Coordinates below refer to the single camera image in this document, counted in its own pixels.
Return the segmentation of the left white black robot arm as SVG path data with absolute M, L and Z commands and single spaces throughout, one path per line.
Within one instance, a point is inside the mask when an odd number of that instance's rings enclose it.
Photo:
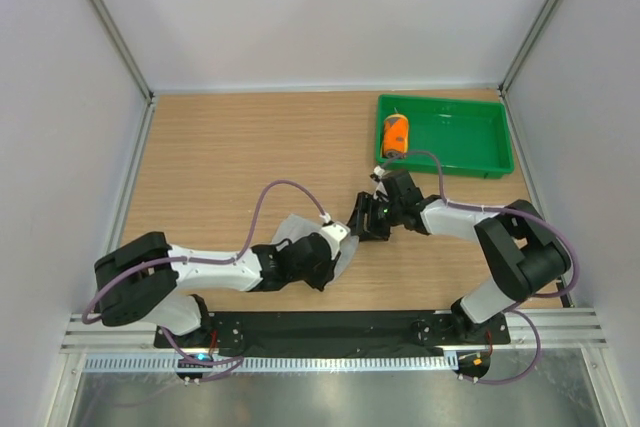
M 91 306 L 106 327 L 150 322 L 199 347 L 210 339 L 212 324 L 193 290 L 275 292 L 304 282 L 322 291 L 335 277 L 348 234 L 332 223 L 295 241 L 231 253 L 171 245 L 164 233 L 150 232 L 96 261 L 98 292 Z

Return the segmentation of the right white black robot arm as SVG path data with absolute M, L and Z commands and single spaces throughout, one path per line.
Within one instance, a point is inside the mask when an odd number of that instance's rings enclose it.
M 559 235 L 533 205 L 517 200 L 502 207 L 459 204 L 441 194 L 424 196 L 406 170 L 375 174 L 373 193 L 360 192 L 347 226 L 361 241 L 386 241 L 391 229 L 443 235 L 478 243 L 488 280 L 451 306 L 450 329 L 472 343 L 506 309 L 536 295 L 567 272 L 572 259 Z

